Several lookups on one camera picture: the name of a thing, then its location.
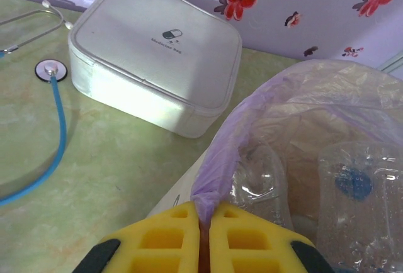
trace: purple plastic bag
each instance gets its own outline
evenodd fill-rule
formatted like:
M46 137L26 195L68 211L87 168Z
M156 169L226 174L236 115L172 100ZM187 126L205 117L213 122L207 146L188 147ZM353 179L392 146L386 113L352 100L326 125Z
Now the purple plastic bag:
M202 223L209 225L228 196L239 149L253 140L286 160L292 214L316 218L309 207L319 203L314 165L321 148L351 140L403 146L403 81L354 62L308 60L264 83L231 112L207 150L191 190Z

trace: purple wall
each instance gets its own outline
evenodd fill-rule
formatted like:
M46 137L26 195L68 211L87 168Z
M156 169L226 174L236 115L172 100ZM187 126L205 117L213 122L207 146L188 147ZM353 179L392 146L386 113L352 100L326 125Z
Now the purple wall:
M78 10L93 1L53 0ZM302 60L354 60L375 68L403 50L403 0L188 1L229 19L244 46L256 50Z

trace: stethoscope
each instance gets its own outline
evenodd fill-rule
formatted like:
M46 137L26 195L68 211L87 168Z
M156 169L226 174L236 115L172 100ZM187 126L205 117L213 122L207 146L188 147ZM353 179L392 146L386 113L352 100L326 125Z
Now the stethoscope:
M37 13L49 13L49 14L56 15L60 18L59 24L54 26L53 28L49 28L48 30L42 32L41 34L38 34L30 39L25 40L22 43L19 43L18 45L12 45L8 48L5 48L4 50L0 50L0 58L4 57L6 54L10 54L10 53L18 50L23 45L33 42L34 40L37 40L37 39L45 36L46 34L49 34L53 31L57 30L62 25L65 25L65 27L69 30L73 27L73 24L66 21L65 18L63 17L63 14L58 9L53 7L47 0L42 1L42 6L44 6L46 9L38 9L38 10L30 11L30 12L12 17L5 21L1 21L0 26L13 22L13 21L16 21L16 20L20 20L21 18L27 17L29 15L37 14ZM66 129L66 123L65 123L64 110L63 110L63 106L62 106L62 100L60 98L59 88L57 87L57 83L58 83L58 81L61 81L67 77L67 68L62 62L60 62L58 60L47 59L47 60L43 60L43 61L39 62L35 66L35 75L40 80L49 82L52 85L57 113L59 116L59 124L60 124L59 147L57 149L56 155L55 155L52 163L50 164L50 166L42 174L40 174L40 176L38 176L34 181L27 183L25 178L22 177L18 180L14 180L9 183L1 184L0 185L0 206L13 202L16 199L27 195L28 193L32 192L32 190L37 188L40 184L45 182L53 174L55 169L59 166L60 161L62 160L62 157L64 154L66 140L67 140L67 129Z

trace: green table surface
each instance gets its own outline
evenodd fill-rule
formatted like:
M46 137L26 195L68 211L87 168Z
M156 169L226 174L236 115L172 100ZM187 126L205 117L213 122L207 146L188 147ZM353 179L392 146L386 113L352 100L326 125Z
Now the green table surface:
M0 0L0 20L40 4ZM80 13L61 9L75 22ZM0 48L56 25L36 14L0 27ZM59 144L50 84L36 64L57 59L70 68L64 27L0 59L0 188L43 169ZM51 178L0 208L0 272L71 272L103 236L145 218L209 146L225 117L257 87L297 60L243 49L229 107L198 139L187 139L94 101L70 75L59 83L68 144Z

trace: clear plastic bottle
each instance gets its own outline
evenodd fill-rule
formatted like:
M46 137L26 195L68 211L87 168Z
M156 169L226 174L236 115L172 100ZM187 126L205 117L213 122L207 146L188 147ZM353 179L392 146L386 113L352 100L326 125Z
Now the clear plastic bottle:
M258 142L240 151L230 203L272 223L293 230L288 209L287 177L279 156Z
M331 145L319 155L319 177L319 251L346 270L338 272L403 273L403 149Z

